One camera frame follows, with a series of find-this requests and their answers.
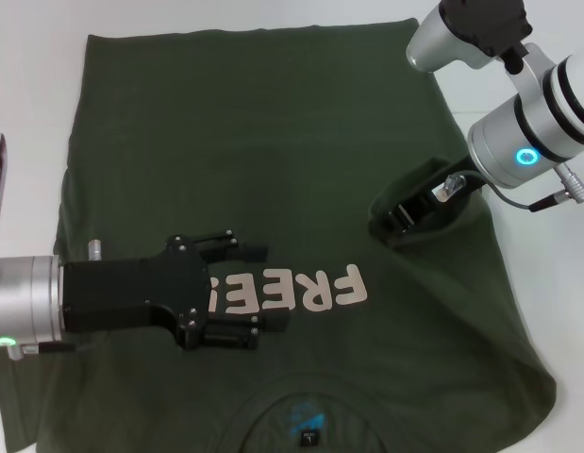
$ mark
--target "white background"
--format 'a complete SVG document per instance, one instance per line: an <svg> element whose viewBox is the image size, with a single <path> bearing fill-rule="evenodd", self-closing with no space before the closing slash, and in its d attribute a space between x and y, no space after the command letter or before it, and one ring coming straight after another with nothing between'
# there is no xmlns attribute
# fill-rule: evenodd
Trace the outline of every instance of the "white background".
<svg viewBox="0 0 584 453"><path fill-rule="evenodd" d="M0 0L0 131L8 178L0 257L51 253L67 141L88 34L107 37L305 25L420 21L437 0ZM584 46L584 0L526 0L538 43L556 62ZM471 124L513 95L500 64L437 73L449 108ZM584 179L584 156L573 164ZM513 191L533 201L559 188L546 175ZM540 214L488 196L532 341L559 382L551 416L510 453L584 452L584 205ZM4 439L0 419L0 452Z"/></svg>

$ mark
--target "green led light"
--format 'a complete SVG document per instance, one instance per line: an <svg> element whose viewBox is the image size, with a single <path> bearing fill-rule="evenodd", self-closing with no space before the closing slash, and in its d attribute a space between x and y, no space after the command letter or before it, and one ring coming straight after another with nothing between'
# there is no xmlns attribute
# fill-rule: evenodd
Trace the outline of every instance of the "green led light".
<svg viewBox="0 0 584 453"><path fill-rule="evenodd" d="M17 344L16 340L9 337L0 337L0 346L15 346Z"/></svg>

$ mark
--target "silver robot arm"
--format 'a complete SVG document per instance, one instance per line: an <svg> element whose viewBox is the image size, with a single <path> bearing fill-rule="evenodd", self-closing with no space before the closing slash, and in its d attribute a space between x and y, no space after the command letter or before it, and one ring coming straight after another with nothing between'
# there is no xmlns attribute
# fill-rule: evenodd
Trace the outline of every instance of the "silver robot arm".
<svg viewBox="0 0 584 453"><path fill-rule="evenodd" d="M0 134L0 206L7 146ZM0 259L0 347L13 360L26 354L76 352L80 333L158 326L184 350L200 346L254 349L260 332L287 328L289 311L247 317L209 313L209 265L223 260L265 261L268 247L239 243L231 230L199 237L173 235L153 257L89 260L59 257Z"/></svg>
<svg viewBox="0 0 584 453"><path fill-rule="evenodd" d="M584 185L566 162L584 151L584 51L560 64L535 44L522 0L442 0L407 49L409 63L434 72L454 60L480 69L502 60L518 94L472 126L470 156L490 185L513 189L554 169L563 189L532 211L568 199L584 202ZM457 178L440 199L454 195Z"/></svg>

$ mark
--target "t-shirt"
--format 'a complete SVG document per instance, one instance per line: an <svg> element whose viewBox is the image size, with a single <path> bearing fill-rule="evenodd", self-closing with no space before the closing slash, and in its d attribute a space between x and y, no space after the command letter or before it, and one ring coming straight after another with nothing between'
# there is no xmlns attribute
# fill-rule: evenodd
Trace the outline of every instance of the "t-shirt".
<svg viewBox="0 0 584 453"><path fill-rule="evenodd" d="M372 234L467 156L434 77L406 62L416 27L89 37L61 260L232 229L269 258L210 266L211 309L291 320L255 351L183 352L159 327L21 362L0 349L9 451L489 453L542 421L555 382L479 195L410 241Z"/></svg>

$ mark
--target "black cable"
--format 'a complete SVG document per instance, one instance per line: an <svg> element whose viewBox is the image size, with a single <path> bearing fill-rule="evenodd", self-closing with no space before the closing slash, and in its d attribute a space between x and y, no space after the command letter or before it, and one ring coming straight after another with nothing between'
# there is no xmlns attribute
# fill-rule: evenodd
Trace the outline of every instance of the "black cable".
<svg viewBox="0 0 584 453"><path fill-rule="evenodd" d="M468 176L468 177L475 177L477 179L480 179L485 184L487 184L492 189L492 191L495 192L495 194L499 198L501 198L502 201L505 201L509 205L513 206L514 208L518 208L519 210L529 210L529 206L522 205L520 203L517 203L517 202L515 202L513 200L510 200L505 195L503 195L501 193L501 191L497 188L497 186L495 186L492 182L490 182L486 177L484 177L483 175L481 175L479 172L474 172L472 170L464 170L462 172L454 173L450 177L458 177L458 176Z"/></svg>
<svg viewBox="0 0 584 453"><path fill-rule="evenodd" d="M38 344L38 352L47 354L51 352L86 352L92 351L109 336L109 332L101 332L97 338L84 344L74 344L67 342L51 342Z"/></svg>

